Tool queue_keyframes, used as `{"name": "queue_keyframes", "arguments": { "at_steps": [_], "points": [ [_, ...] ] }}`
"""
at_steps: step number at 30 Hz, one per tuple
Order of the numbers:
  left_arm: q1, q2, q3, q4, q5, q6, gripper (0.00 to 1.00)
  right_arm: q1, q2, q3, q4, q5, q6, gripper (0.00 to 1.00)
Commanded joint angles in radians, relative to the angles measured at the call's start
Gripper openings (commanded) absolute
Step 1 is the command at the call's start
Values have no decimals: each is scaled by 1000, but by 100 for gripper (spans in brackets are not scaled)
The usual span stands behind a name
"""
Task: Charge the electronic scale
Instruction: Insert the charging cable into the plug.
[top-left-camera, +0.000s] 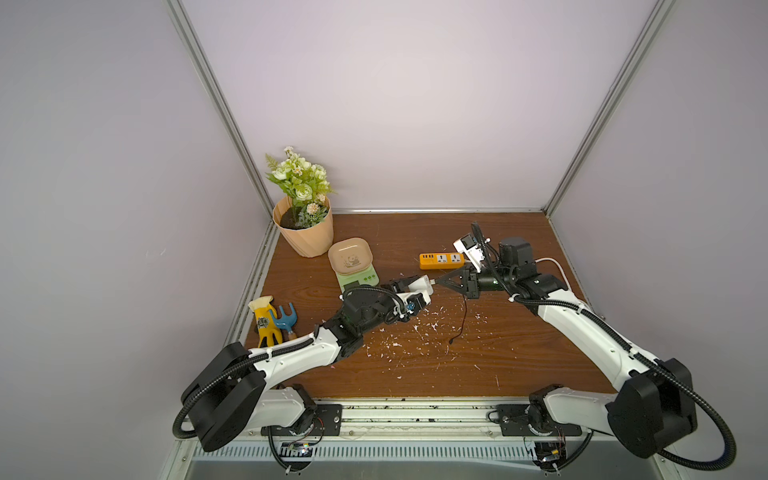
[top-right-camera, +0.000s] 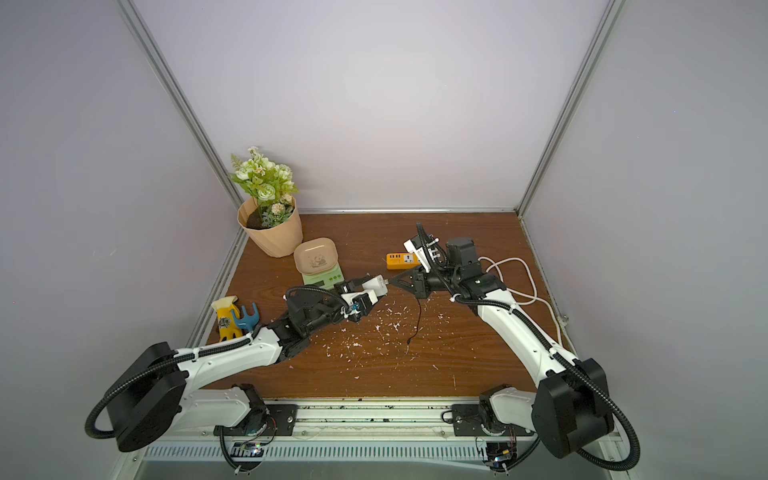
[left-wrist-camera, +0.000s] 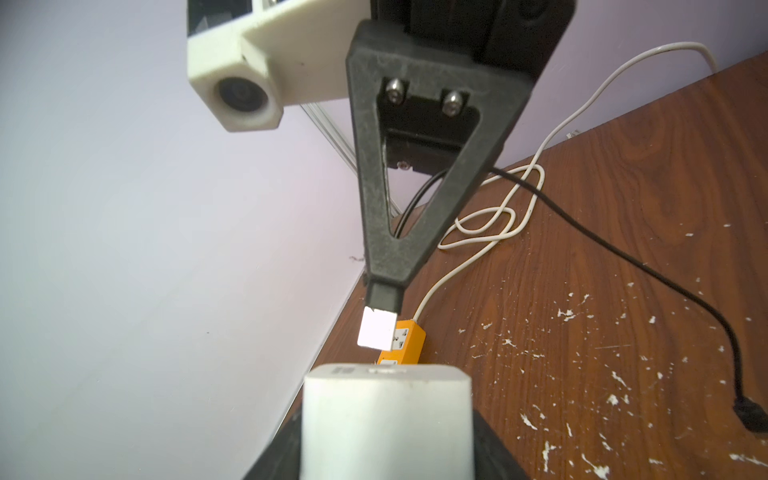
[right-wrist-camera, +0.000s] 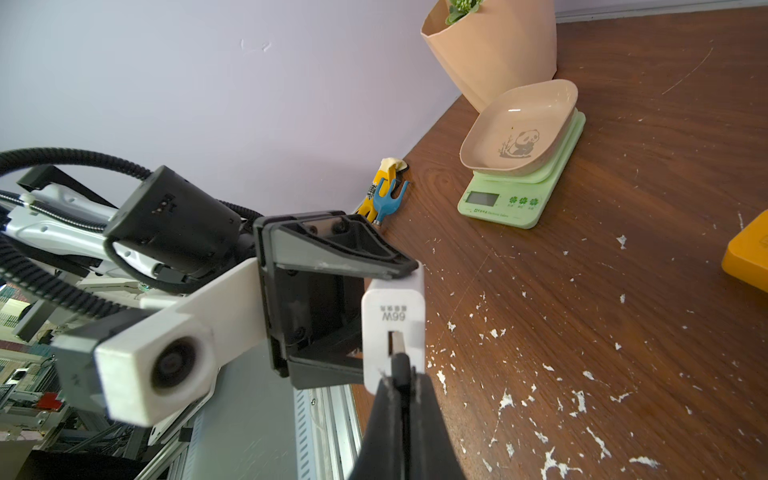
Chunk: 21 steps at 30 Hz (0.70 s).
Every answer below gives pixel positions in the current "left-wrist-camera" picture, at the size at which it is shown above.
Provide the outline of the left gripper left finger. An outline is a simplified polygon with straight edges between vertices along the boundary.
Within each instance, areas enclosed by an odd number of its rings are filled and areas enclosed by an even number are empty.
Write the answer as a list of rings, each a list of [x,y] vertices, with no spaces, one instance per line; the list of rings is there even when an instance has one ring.
[[[301,421],[301,410],[297,410],[244,475],[244,480],[300,479]]]

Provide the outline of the white USB charger adapter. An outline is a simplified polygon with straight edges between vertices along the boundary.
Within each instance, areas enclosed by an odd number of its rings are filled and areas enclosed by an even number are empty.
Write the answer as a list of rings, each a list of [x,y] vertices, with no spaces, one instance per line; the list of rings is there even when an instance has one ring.
[[[327,364],[304,380],[303,479],[472,479],[471,379],[446,365]]]

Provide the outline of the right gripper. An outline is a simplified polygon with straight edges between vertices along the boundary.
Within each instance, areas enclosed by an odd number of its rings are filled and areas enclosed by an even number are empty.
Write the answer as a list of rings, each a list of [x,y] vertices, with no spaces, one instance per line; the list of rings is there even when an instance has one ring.
[[[405,290],[498,159],[576,10],[573,1],[374,1],[346,59],[367,306]],[[406,236],[387,168],[446,170]]]

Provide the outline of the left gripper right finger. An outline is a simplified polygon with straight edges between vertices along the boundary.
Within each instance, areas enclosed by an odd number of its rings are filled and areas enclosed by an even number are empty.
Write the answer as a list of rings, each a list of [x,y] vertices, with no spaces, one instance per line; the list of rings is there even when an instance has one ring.
[[[473,411],[475,480],[527,480],[528,475],[478,410]]]

